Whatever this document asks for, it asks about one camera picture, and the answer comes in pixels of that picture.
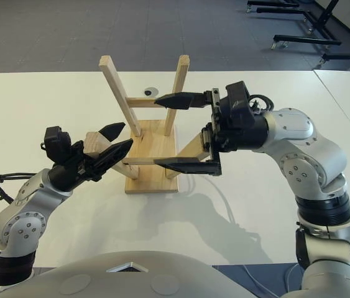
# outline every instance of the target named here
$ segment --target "metal stand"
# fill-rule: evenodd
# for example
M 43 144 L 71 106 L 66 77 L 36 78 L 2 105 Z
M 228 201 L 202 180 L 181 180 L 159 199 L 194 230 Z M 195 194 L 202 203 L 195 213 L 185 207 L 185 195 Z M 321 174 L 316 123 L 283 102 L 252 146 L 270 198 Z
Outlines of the metal stand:
M 342 42 L 338 40 L 329 29 L 326 28 L 326 23 L 329 18 L 332 16 L 332 11 L 337 5 L 339 0 L 331 0 L 327 8 L 323 13 L 316 17 L 311 11 L 305 11 L 303 9 L 287 9 L 287 8 L 265 8 L 258 7 L 256 9 L 257 13 L 271 13 L 271 14 L 303 14 L 305 16 L 305 22 L 309 21 L 311 27 L 308 30 L 308 35 L 311 35 L 314 31 L 318 31 L 323 38 L 309 38 L 301 36 L 292 36 L 292 35 L 274 35 L 272 50 L 277 46 L 277 43 L 280 41 L 283 42 L 300 42 L 300 43 L 315 43 L 319 45 L 341 45 Z
M 284 0 L 284 2 L 272 2 L 272 1 L 248 1 L 247 13 L 251 11 L 252 6 L 274 6 L 274 7 L 299 7 L 299 3 L 294 0 Z
M 324 63 L 330 60 L 350 60 L 350 54 L 324 54 L 315 68 L 320 69 Z

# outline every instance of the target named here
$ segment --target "wooden leg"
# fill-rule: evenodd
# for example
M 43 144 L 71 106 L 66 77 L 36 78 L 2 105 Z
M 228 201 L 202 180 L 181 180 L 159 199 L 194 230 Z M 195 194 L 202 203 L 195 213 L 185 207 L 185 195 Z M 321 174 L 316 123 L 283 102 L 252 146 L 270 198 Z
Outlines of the wooden leg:
M 181 92 L 183 90 L 183 86 L 185 84 L 186 75 L 188 71 L 188 67 L 190 66 L 190 57 L 188 55 L 182 55 L 179 58 L 179 62 L 177 64 L 176 77 L 175 82 L 173 84 L 172 93 Z M 176 110 L 169 109 L 167 113 L 167 118 L 165 120 L 165 130 L 164 134 L 166 136 L 170 135 L 170 132 L 173 127 L 173 123 L 176 117 Z
M 99 154 L 111 146 L 111 142 L 107 140 L 104 135 L 99 132 L 88 132 L 85 141 L 83 142 L 83 153 L 97 158 Z M 111 167 L 118 173 L 127 176 L 130 179 L 137 179 L 139 177 L 139 167 L 124 165 L 121 161 Z
M 164 120 L 142 120 L 141 137 L 131 134 L 133 145 L 124 162 L 136 162 L 139 166 L 138 179 L 126 179 L 125 193 L 137 194 L 148 192 L 177 192 L 177 178 L 167 179 L 165 168 L 150 164 L 151 156 L 164 158 L 176 155 L 175 131 L 172 129 L 169 136 L 163 135 Z
M 124 113 L 127 123 L 131 127 L 132 132 L 135 136 L 140 136 L 140 125 L 137 121 L 136 115 L 133 110 L 129 107 L 126 101 L 126 92 L 122 85 L 121 79 L 118 76 L 117 69 L 110 56 L 102 56 L 99 62 L 99 67 L 103 72 L 106 80 L 119 104 L 119 107 Z
M 210 155 L 209 152 L 205 152 L 202 144 L 202 136 L 199 133 L 190 143 L 176 157 L 197 157 L 200 161 L 207 158 Z M 166 169 L 165 175 L 168 179 L 173 179 L 179 172 L 171 169 Z

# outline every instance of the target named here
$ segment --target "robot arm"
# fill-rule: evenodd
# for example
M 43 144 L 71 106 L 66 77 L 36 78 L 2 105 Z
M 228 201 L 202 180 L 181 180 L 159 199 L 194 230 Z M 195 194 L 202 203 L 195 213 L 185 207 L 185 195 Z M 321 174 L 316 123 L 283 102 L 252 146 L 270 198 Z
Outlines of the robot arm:
M 265 96 L 250 96 L 244 82 L 204 94 L 181 93 L 156 100 L 169 108 L 212 107 L 202 130 L 211 159 L 169 158 L 156 163 L 182 173 L 221 174 L 219 152 L 252 150 L 270 155 L 287 179 L 298 205 L 297 259 L 306 269 L 302 290 L 284 297 L 350 297 L 350 204 L 343 175 L 346 157 L 296 109 L 273 111 Z M 266 103 L 260 110 L 252 99 Z
M 112 141 L 124 123 L 108 125 L 99 132 Z M 39 238 L 50 214 L 84 181 L 99 181 L 102 175 L 126 156 L 132 140 L 110 146 L 97 158 L 83 153 L 83 142 L 71 145 L 60 127 L 46 130 L 41 148 L 55 162 L 31 177 L 17 197 L 0 213 L 0 287 L 7 288 L 32 277 Z

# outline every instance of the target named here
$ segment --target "gray carpet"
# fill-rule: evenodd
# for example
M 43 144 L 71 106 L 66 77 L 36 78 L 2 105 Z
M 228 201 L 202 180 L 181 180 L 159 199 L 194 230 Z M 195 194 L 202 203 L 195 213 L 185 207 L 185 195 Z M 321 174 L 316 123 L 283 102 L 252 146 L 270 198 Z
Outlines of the gray carpet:
M 321 46 L 290 43 L 271 51 L 274 34 L 303 35 L 303 17 L 246 14 L 246 0 L 0 0 L 0 72 L 97 71 L 111 55 L 119 71 L 310 70 Z M 320 10 L 310 4 L 313 11 Z M 350 34 L 329 22 L 350 52 Z M 348 61 L 325 69 L 344 70 Z

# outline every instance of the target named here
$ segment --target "black wire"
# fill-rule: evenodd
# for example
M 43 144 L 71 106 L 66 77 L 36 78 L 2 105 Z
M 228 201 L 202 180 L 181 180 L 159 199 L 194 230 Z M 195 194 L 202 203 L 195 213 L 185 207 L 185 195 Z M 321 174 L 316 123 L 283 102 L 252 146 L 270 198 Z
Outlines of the black wire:
M 262 109 L 261 111 L 268 112 L 268 111 L 272 111 L 274 109 L 274 103 L 267 96 L 264 96 L 261 94 L 253 94 L 253 95 L 249 96 L 248 102 L 251 102 L 254 98 L 259 98 L 259 99 L 263 100 L 264 103 L 266 104 L 266 108 Z M 254 101 L 253 105 L 251 106 L 252 111 L 254 111 L 254 112 L 259 111 L 258 105 L 259 105 L 259 103 L 257 101 Z
M 3 183 L 5 180 L 21 180 L 21 179 L 30 179 L 35 173 L 9 173 L 9 174 L 0 174 L 0 183 Z M 0 200 L 5 200 L 8 204 L 13 202 L 13 198 L 9 196 L 3 188 L 0 186 Z

